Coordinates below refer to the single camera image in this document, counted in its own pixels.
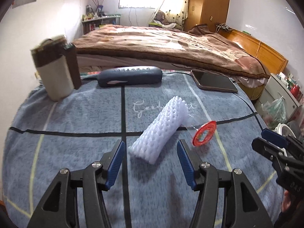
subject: brown lid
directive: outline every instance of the brown lid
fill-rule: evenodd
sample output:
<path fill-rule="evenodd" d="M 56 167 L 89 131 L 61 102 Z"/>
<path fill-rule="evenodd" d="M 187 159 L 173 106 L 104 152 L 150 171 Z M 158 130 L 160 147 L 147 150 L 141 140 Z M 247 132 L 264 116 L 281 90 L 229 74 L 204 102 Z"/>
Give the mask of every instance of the brown lid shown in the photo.
<path fill-rule="evenodd" d="M 62 57 L 62 48 L 66 44 L 67 37 L 65 35 L 59 35 L 52 39 L 42 41 L 31 50 L 36 68 L 42 67 Z"/>

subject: curtain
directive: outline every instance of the curtain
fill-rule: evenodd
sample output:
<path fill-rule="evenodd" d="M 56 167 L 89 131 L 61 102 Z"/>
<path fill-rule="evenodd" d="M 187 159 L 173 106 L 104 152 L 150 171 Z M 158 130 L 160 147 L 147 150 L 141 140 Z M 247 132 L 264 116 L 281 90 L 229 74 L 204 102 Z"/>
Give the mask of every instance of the curtain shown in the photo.
<path fill-rule="evenodd" d="M 189 0 L 163 0 L 159 8 L 153 13 L 151 19 L 154 19 L 156 13 L 160 10 L 166 14 L 166 19 L 169 23 L 176 23 L 182 27 L 187 18 L 188 1 Z"/>

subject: red tape roll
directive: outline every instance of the red tape roll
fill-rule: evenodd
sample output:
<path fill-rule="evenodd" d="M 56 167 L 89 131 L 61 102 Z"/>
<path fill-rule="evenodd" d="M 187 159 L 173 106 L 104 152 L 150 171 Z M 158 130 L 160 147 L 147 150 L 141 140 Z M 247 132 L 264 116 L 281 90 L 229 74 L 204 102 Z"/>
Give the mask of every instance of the red tape roll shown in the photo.
<path fill-rule="evenodd" d="M 206 135 L 206 137 L 203 139 L 203 141 L 199 141 L 201 135 L 208 130 L 208 134 Z M 202 146 L 206 143 L 208 143 L 208 141 L 211 140 L 214 132 L 216 130 L 216 121 L 210 121 L 205 123 L 203 126 L 201 126 L 198 131 L 195 133 L 193 140 L 192 140 L 192 144 L 194 146 Z"/>

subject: blue vase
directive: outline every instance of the blue vase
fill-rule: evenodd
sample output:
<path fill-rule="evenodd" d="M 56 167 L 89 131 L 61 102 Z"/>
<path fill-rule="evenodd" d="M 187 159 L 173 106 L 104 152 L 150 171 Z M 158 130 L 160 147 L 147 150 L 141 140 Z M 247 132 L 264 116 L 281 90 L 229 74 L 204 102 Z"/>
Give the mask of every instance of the blue vase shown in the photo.
<path fill-rule="evenodd" d="M 102 9 L 103 9 L 103 5 L 98 5 L 97 6 L 96 12 L 97 12 L 99 17 L 102 16 Z"/>

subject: metal bolt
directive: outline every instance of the metal bolt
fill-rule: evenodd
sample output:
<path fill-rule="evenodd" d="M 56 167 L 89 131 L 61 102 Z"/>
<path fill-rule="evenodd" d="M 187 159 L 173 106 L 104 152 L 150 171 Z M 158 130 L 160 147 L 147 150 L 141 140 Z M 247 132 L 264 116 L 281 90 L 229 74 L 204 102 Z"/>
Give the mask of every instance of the metal bolt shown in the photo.
<path fill-rule="evenodd" d="M 98 167 L 101 166 L 101 163 L 100 163 L 99 161 L 96 161 L 96 162 L 94 162 L 94 163 L 92 164 L 92 166 L 93 166 L 94 168 L 98 168 Z"/>
<path fill-rule="evenodd" d="M 63 168 L 60 170 L 60 174 L 66 174 L 68 172 L 69 172 L 69 170 L 67 168 Z"/>
<path fill-rule="evenodd" d="M 210 164 L 208 162 L 203 162 L 203 163 L 201 163 L 201 166 L 204 168 L 209 168 Z"/>
<path fill-rule="evenodd" d="M 241 169 L 236 168 L 236 169 L 234 169 L 234 173 L 237 175 L 241 175 L 243 172 Z"/>

